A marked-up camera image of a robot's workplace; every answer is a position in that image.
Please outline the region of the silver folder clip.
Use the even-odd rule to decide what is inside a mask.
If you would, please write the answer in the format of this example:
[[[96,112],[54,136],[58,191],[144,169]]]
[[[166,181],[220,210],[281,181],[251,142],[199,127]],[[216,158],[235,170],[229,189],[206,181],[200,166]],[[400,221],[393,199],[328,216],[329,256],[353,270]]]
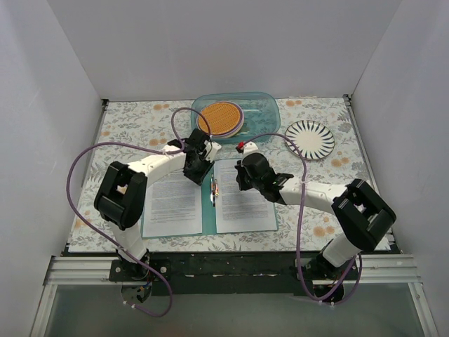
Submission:
[[[218,183],[217,180],[215,179],[214,174],[212,173],[210,177],[210,201],[213,207],[215,207],[216,205],[216,198],[218,194],[219,194]]]

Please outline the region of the printed paper stack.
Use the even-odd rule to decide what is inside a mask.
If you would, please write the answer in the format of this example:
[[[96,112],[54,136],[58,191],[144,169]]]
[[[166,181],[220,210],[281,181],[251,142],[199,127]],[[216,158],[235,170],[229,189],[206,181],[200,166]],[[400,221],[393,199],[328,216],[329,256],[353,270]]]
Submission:
[[[217,233],[278,230],[274,205],[255,189],[239,189],[236,163],[235,159],[221,159],[214,164]]]

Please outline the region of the teal plastic folder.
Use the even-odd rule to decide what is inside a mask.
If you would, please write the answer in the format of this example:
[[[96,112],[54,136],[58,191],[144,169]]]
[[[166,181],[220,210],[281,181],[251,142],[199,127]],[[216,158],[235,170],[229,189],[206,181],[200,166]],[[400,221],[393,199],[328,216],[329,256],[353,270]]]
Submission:
[[[215,207],[212,206],[210,201],[210,177],[214,174],[214,167],[211,169],[210,173],[206,175],[201,187],[201,205],[202,205],[202,235],[216,235],[217,228],[215,224]]]

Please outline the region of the printed paper sheet top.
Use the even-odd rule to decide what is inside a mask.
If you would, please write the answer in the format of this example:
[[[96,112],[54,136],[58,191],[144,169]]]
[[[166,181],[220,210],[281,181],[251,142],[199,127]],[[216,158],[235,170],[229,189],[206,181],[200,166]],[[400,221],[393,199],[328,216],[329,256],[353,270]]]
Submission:
[[[201,211],[201,187],[183,172],[173,172],[147,189],[142,236],[147,239],[201,234]]]

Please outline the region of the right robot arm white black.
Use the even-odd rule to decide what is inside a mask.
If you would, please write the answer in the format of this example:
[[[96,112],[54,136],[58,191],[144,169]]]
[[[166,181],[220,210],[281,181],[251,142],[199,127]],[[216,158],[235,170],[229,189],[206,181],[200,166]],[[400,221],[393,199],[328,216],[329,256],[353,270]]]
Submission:
[[[292,174],[276,173],[258,152],[238,160],[235,169],[241,191],[255,189],[272,203],[304,205],[337,218],[343,233],[302,267],[315,277],[335,278],[356,254],[374,251],[396,222],[392,208],[361,179],[347,185],[304,183]]]

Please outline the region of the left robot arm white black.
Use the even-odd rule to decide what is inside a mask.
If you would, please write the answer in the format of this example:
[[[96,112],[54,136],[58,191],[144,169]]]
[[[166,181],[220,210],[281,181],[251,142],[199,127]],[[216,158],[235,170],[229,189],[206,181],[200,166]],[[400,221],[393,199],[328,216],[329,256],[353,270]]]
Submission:
[[[147,188],[178,170],[201,185],[221,149],[206,132],[195,128],[188,138],[174,139],[143,159],[127,164],[114,161],[108,166],[94,208],[112,226],[121,268],[131,279],[140,281],[149,274],[149,251],[139,226]]]

